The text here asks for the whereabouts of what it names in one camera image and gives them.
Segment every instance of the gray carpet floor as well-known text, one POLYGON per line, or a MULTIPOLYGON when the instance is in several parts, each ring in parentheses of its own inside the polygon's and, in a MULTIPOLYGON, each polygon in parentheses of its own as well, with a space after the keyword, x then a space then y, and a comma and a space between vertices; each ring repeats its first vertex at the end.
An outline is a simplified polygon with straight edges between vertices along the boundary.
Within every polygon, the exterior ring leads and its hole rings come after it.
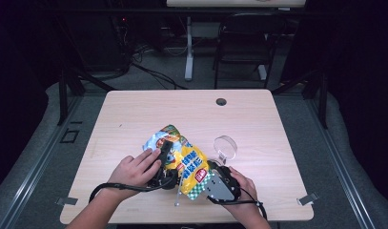
MULTIPOLYGON (((272 71, 269 89, 278 87, 280 71, 283 67, 290 41, 282 41, 276 53, 276 62, 272 71)), ((167 52, 144 52, 141 66, 164 73, 181 86, 189 89, 213 88, 214 72, 212 42, 201 40, 194 47, 194 79, 184 80, 185 55, 173 55, 167 52)), ((232 70, 225 68, 225 74, 232 70)), ((256 73, 244 73, 242 77, 257 77, 256 73)), ((125 74, 105 82, 119 90, 165 90, 152 76, 131 67, 125 74)), ((31 141, 13 166, 10 174, 0 186, 0 225, 10 228, 64 228, 59 221, 62 206, 55 204, 58 198, 68 195, 72 180, 79 162, 87 146, 94 122, 97 119, 101 105, 105 99, 105 92, 90 82, 84 81, 87 92, 82 97, 70 94, 71 115, 62 126, 56 126, 59 120, 59 97, 57 84, 47 89, 50 104, 39 127, 31 141), (74 143, 60 143, 63 132, 78 131, 74 143), (30 195, 23 199, 23 203, 14 214, 8 214, 12 209, 13 200, 18 197, 24 180, 34 169, 35 164, 47 152, 51 156, 46 160, 46 166, 41 169, 41 176, 35 180, 35 186, 30 195)), ((273 228, 363 228, 358 221, 355 210, 350 204, 349 197, 344 191, 343 184, 338 179, 330 149, 321 134, 319 123, 314 116, 315 101, 303 100, 300 95, 301 85, 291 89, 286 94, 276 95, 275 102, 282 119, 283 126, 293 149, 299 171, 302 175, 308 193, 316 192, 319 199, 313 205, 315 217, 304 222, 281 222, 278 225, 271 222, 273 228)), ((331 136, 339 151, 347 171, 352 178, 366 211, 376 228, 388 228, 388 202, 384 199, 363 168, 355 160, 348 143, 348 136, 343 124, 338 105, 332 96, 328 99, 326 131, 331 136)))

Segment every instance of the green and white checkered pattern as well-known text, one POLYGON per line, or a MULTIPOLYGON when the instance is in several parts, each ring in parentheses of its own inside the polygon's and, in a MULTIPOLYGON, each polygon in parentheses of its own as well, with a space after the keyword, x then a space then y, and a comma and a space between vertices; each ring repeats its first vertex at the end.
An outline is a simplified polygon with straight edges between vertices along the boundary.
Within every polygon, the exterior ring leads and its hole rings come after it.
POLYGON ((191 190, 191 192, 188 193, 187 197, 189 199, 196 199, 200 195, 200 193, 202 193, 203 190, 205 190, 205 185, 211 179, 211 176, 212 176, 212 172, 208 171, 208 174, 205 176, 202 182, 197 183, 195 187, 191 190))

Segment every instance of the dark background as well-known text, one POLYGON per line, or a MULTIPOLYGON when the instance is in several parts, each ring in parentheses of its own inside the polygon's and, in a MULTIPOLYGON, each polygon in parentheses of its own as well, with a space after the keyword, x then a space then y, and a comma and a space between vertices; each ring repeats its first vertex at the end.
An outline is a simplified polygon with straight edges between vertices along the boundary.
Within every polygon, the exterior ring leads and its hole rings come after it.
MULTIPOLYGON (((146 7, 164 6, 164 1, 144 2, 146 7)), ((306 10, 347 16, 300 20, 282 80, 327 67, 329 92, 339 103, 353 152, 388 199, 388 3, 341 2, 308 1, 306 10)), ((106 8, 108 2, 0 1, 0 183, 38 126, 48 104, 45 90, 58 81, 64 67, 123 69, 135 39, 161 49, 158 17, 128 18, 135 33, 128 34, 131 43, 125 45, 116 19, 67 16, 58 24, 35 11, 47 5, 106 8), (145 26, 134 27, 133 20, 145 26)))

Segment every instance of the snack bag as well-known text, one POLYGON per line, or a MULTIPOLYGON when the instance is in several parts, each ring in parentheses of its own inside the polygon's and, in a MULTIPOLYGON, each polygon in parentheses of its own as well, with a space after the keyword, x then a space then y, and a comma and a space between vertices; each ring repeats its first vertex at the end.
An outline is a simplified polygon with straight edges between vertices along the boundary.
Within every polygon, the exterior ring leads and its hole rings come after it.
POLYGON ((179 182, 182 182, 181 192, 190 199, 197 198, 211 178, 206 156, 173 125, 155 133, 143 146, 143 150, 161 148, 165 140, 173 143, 167 155, 166 170, 177 169, 179 182))

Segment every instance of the person's left hand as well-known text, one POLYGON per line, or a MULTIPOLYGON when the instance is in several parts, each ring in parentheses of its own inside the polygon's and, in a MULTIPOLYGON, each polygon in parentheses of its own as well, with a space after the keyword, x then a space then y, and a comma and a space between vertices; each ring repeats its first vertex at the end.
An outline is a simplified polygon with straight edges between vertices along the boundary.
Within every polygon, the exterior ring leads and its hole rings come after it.
MULTIPOLYGON (((113 170, 109 183, 122 183, 137 187, 147 187, 147 182, 154 177, 155 173, 161 166, 161 161, 156 160, 161 151, 159 149, 148 149, 144 151, 137 158, 133 156, 126 156, 113 170)), ((126 198, 131 198, 138 192, 133 190, 118 190, 114 188, 107 188, 100 193, 111 195, 119 202, 126 198)))

